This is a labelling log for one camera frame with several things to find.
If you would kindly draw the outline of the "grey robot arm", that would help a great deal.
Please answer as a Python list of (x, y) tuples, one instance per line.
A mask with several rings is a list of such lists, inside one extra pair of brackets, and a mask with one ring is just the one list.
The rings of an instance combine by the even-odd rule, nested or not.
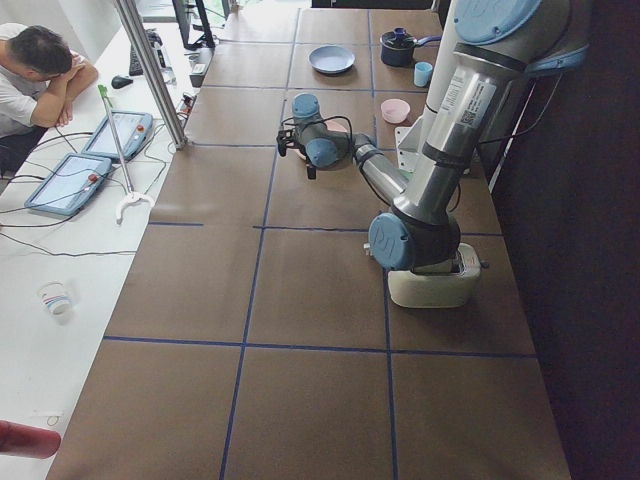
[(311, 94), (295, 97), (278, 152), (304, 154), (307, 171), (350, 156), (388, 204), (371, 223), (371, 254), (391, 277), (463, 272), (460, 230), (447, 206), (487, 123), (510, 84), (573, 68), (588, 48), (588, 1), (451, 3), (424, 111), (416, 123), (417, 161), (405, 177), (364, 134), (327, 129)]

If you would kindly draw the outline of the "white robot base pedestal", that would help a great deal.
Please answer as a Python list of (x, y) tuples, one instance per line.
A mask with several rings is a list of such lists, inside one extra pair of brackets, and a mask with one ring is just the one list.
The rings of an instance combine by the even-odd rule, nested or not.
[(409, 174), (415, 171), (422, 158), (422, 146), (431, 131), (457, 66), (453, 50), (459, 41), (459, 35), (453, 16), (458, 2), (435, 1), (434, 4), (437, 11), (444, 15), (445, 23), (424, 110), (411, 127), (400, 127), (396, 134), (398, 166)]

